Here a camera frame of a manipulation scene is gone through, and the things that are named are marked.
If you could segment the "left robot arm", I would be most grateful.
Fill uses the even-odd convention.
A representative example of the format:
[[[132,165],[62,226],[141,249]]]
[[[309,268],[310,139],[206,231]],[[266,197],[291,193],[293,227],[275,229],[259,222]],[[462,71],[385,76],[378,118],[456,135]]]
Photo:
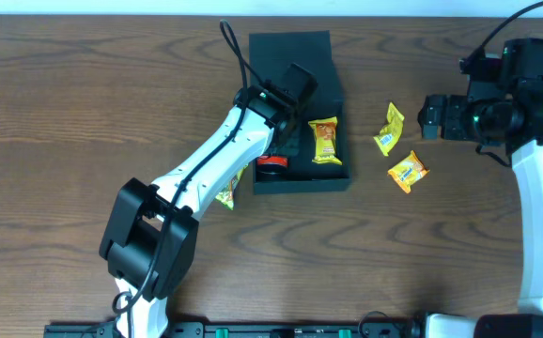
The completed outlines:
[[[163,336],[166,303],[194,261],[200,219],[240,169],[290,136],[317,87],[313,73],[291,64],[279,83],[242,89],[220,128],[178,167],[122,186],[99,248],[119,290],[116,337]]]

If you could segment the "yellow orange snack packet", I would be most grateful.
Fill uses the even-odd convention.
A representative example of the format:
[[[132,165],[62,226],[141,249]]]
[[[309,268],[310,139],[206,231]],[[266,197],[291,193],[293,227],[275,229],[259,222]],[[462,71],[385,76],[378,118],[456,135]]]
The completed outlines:
[[[337,157],[336,130],[338,119],[336,116],[311,120],[308,126],[312,129],[315,139],[315,154],[312,160],[316,164],[336,164],[342,162]]]

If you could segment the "red Pringles can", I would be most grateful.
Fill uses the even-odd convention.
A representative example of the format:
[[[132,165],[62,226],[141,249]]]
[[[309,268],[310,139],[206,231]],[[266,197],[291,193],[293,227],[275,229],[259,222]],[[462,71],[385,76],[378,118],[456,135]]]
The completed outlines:
[[[288,170],[288,157],[262,155],[256,158],[256,173],[261,180],[280,180]]]

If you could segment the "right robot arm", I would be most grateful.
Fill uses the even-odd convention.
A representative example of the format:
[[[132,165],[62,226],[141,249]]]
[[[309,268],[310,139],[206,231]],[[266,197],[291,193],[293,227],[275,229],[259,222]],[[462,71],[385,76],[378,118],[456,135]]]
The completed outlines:
[[[516,38],[499,57],[482,50],[460,62],[466,95],[429,95],[418,114],[426,139],[476,144],[485,155],[504,146],[499,163],[513,170],[520,192],[523,272],[518,310],[510,315],[425,313],[408,337],[543,337],[543,39]]]

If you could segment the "green snack packet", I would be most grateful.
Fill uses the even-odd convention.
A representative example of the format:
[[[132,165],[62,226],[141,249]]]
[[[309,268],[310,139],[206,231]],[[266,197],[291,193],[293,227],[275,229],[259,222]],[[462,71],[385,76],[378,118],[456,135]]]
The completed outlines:
[[[229,210],[233,210],[235,207],[235,196],[234,196],[235,190],[237,189],[238,184],[240,183],[240,179],[246,169],[247,169],[247,165],[242,167],[236,173],[236,175],[234,175],[229,180],[227,185],[217,193],[215,197],[215,199],[219,203],[221,203],[224,207],[226,207]]]

